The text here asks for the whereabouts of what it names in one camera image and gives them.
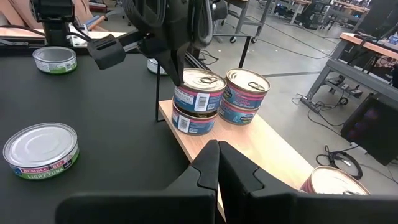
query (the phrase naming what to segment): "tuna can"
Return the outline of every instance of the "tuna can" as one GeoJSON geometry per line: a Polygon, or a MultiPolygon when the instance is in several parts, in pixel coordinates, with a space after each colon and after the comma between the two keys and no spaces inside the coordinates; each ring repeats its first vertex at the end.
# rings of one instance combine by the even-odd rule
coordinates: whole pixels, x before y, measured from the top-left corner
{"type": "Polygon", "coordinates": [[[257,110],[258,109],[247,110],[247,109],[238,108],[237,106],[228,103],[223,98],[218,111],[220,113],[220,117],[228,121],[229,123],[237,125],[245,125],[249,124],[253,120],[254,115],[256,115],[257,113],[257,110]]]}
{"type": "Polygon", "coordinates": [[[76,53],[66,47],[42,47],[33,52],[37,68],[52,75],[62,75],[77,68],[76,53]]]}
{"type": "Polygon", "coordinates": [[[191,135],[209,133],[214,126],[217,111],[208,114],[195,114],[179,108],[173,103],[172,122],[180,131],[191,135]]]}
{"type": "Polygon", "coordinates": [[[370,192],[352,176],[328,166],[315,168],[300,189],[317,194],[370,195],[370,192]]]}
{"type": "Polygon", "coordinates": [[[2,154],[19,177],[46,179],[62,173],[76,161],[77,134],[65,124],[36,124],[8,139],[2,154]]]}
{"type": "Polygon", "coordinates": [[[228,85],[224,91],[224,98],[244,109],[260,107],[271,86],[261,75],[242,68],[229,70],[226,73],[226,81],[228,85]]]}
{"type": "MultiPolygon", "coordinates": [[[[153,58],[148,59],[147,68],[153,74],[157,74],[157,61],[156,61],[156,59],[153,59],[153,58]]],[[[160,67],[160,75],[167,75],[167,73],[165,72],[165,70],[162,67],[160,67]]]]}
{"type": "Polygon", "coordinates": [[[175,104],[194,113],[210,113],[220,106],[226,86],[224,78],[208,71],[188,68],[183,74],[184,84],[175,87],[175,104]]]}

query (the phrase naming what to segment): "black table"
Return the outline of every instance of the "black table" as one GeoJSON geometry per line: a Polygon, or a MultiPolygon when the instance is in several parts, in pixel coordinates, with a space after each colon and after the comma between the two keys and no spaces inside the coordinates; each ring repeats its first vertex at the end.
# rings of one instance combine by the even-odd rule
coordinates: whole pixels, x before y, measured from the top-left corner
{"type": "MultiPolygon", "coordinates": [[[[58,203],[78,192],[162,189],[188,166],[166,123],[154,119],[156,75],[147,59],[99,70],[89,56],[62,76],[39,72],[32,57],[0,58],[0,147],[33,124],[59,122],[78,135],[79,158],[48,180],[24,180],[0,161],[0,223],[54,223],[58,203]]],[[[160,99],[173,83],[160,79],[160,99]]]]}

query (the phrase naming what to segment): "can lid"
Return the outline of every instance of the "can lid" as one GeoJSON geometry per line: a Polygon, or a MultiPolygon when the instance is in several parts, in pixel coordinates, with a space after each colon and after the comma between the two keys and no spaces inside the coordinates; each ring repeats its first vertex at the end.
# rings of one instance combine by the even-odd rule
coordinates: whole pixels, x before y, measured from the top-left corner
{"type": "Polygon", "coordinates": [[[261,75],[250,70],[234,68],[226,73],[228,80],[235,85],[251,92],[265,93],[269,90],[269,82],[261,75]]]}
{"type": "Polygon", "coordinates": [[[76,53],[66,47],[42,47],[33,52],[33,57],[43,62],[65,62],[76,57],[76,53]]]}
{"type": "Polygon", "coordinates": [[[357,180],[342,170],[333,167],[317,167],[311,182],[315,193],[369,195],[369,191],[357,180]]]}
{"type": "Polygon", "coordinates": [[[3,149],[4,158],[18,167],[46,166],[67,156],[77,144],[77,134],[60,123],[36,124],[13,135],[3,149]]]}
{"type": "Polygon", "coordinates": [[[183,74],[184,85],[194,90],[217,91],[223,90],[226,82],[223,78],[207,70],[188,68],[183,74]]]}

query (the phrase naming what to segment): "power strip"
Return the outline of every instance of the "power strip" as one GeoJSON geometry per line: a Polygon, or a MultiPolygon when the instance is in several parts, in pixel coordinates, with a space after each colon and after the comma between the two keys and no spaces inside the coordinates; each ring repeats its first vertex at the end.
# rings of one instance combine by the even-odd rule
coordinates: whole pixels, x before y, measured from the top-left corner
{"type": "Polygon", "coordinates": [[[319,108],[315,103],[312,103],[306,96],[302,96],[300,101],[305,104],[305,106],[309,107],[314,113],[319,113],[319,108]]]}

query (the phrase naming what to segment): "concrete floor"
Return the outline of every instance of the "concrete floor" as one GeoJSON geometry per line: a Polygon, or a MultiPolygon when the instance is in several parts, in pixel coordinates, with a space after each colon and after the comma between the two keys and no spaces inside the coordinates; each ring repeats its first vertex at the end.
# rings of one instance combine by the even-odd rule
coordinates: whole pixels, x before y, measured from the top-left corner
{"type": "MultiPolygon", "coordinates": [[[[248,9],[247,15],[259,19],[262,10],[258,8],[257,1],[251,1],[250,4],[251,7],[248,9]]],[[[223,27],[219,27],[217,33],[234,33],[234,26],[236,26],[237,22],[237,19],[228,16],[226,24],[223,27]]],[[[304,57],[267,44],[261,40],[291,51],[321,58],[334,50],[341,32],[348,32],[348,30],[341,29],[338,25],[332,27],[330,31],[305,30],[300,27],[287,26],[285,23],[286,21],[277,17],[267,18],[266,24],[268,26],[264,26],[257,43],[250,45],[244,68],[264,75],[271,83],[271,90],[266,96],[258,114],[312,166],[316,167],[318,164],[315,161],[315,157],[318,154],[324,153],[325,145],[328,145],[331,151],[350,147],[349,142],[339,135],[308,120],[308,108],[306,106],[297,106],[291,102],[293,97],[299,97],[296,96],[296,93],[304,95],[308,92],[312,83],[317,78],[319,71],[324,67],[327,58],[314,59],[304,57]]],[[[119,16],[109,18],[109,21],[102,23],[101,26],[115,32],[133,30],[133,27],[127,26],[127,20],[123,20],[119,16]]],[[[256,27],[243,26],[242,32],[254,35],[256,27]]],[[[234,44],[230,44],[227,37],[221,39],[222,43],[213,40],[206,50],[219,58],[216,63],[209,65],[209,67],[214,72],[223,75],[227,70],[238,67],[244,38],[238,38],[234,44]]],[[[212,61],[212,58],[206,57],[205,63],[212,61]]],[[[328,88],[324,86],[320,88],[314,100],[322,100],[325,103],[335,104],[339,97],[339,94],[332,95],[328,93],[328,88]]],[[[350,101],[346,106],[324,111],[323,114],[332,123],[342,123],[357,107],[356,103],[350,101]]],[[[311,117],[321,122],[320,117],[317,115],[311,114],[311,117]]],[[[394,178],[398,180],[398,166],[389,165],[385,167],[370,155],[365,155],[360,149],[353,149],[349,154],[355,157],[359,163],[371,166],[387,176],[390,176],[389,169],[394,178]]],[[[338,165],[341,165],[341,167],[344,167],[352,174],[356,172],[352,166],[338,165]]],[[[393,181],[366,167],[363,167],[363,172],[364,176],[360,182],[372,194],[398,195],[398,185],[393,181]]]]}

